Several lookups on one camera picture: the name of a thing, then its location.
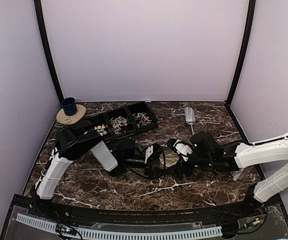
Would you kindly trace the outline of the white round lid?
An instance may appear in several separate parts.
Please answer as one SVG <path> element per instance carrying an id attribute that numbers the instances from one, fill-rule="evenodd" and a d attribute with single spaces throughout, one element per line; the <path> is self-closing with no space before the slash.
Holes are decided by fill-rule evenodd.
<path id="1" fill-rule="evenodd" d="M 179 160 L 179 156 L 172 150 L 166 150 L 159 156 L 160 166 L 167 169 L 174 166 Z"/>

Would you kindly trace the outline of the metal candy scoop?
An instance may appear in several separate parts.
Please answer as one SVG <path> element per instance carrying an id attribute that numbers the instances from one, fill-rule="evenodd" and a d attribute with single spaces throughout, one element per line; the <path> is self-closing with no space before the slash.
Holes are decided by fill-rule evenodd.
<path id="1" fill-rule="evenodd" d="M 185 121 L 188 125 L 190 125 L 192 135 L 195 134 L 194 131 L 194 124 L 196 123 L 196 117 L 195 117 L 195 112 L 191 107 L 185 107 L 184 108 L 184 116 L 185 116 Z"/>

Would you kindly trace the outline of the black three-compartment candy tray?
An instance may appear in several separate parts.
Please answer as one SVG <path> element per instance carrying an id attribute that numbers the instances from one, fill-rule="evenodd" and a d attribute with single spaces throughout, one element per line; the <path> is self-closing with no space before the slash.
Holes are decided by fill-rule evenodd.
<path id="1" fill-rule="evenodd" d="M 156 114 L 145 102 L 137 102 L 86 118 L 105 143 L 139 135 L 159 127 Z"/>

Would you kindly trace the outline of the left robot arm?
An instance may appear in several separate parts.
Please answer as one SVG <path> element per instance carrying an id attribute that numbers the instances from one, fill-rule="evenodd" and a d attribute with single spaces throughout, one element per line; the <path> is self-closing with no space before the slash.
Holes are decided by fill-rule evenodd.
<path id="1" fill-rule="evenodd" d="M 50 158 L 31 188 L 32 197 L 38 199 L 34 208 L 44 218 L 53 216 L 55 208 L 48 201 L 52 200 L 67 168 L 87 153 L 91 153 L 112 177 L 121 175 L 126 169 L 137 168 L 144 170 L 145 178 L 156 179 L 159 175 L 153 172 L 152 161 L 163 152 L 157 143 L 140 150 L 130 138 L 124 139 L 112 151 L 90 121 L 67 126 L 57 133 Z"/>

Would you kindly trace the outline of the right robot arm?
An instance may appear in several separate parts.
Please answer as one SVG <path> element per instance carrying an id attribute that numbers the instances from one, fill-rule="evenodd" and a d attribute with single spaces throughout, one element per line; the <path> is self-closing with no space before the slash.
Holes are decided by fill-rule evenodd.
<path id="1" fill-rule="evenodd" d="M 201 131 L 189 143 L 171 138 L 167 145 L 180 156 L 178 171 L 183 174 L 191 174 L 193 168 L 238 174 L 250 166 L 286 161 L 273 175 L 248 188 L 239 205 L 239 213 L 244 217 L 250 217 L 260 205 L 288 188 L 288 132 L 264 141 L 219 145 L 209 132 Z"/>

